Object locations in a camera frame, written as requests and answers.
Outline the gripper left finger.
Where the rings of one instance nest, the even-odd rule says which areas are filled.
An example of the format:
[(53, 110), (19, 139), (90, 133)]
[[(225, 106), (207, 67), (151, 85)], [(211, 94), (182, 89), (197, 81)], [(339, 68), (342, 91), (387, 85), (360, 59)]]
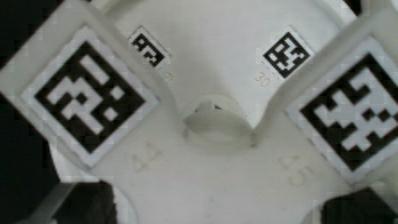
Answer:
[(99, 182), (60, 183), (15, 224), (117, 224), (115, 196)]

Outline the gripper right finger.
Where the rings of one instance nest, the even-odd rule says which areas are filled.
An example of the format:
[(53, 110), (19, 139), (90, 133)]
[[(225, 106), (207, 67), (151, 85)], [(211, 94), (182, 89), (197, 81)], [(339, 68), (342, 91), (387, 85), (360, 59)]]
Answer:
[(394, 224), (396, 220), (398, 213), (369, 188), (323, 203), (319, 224)]

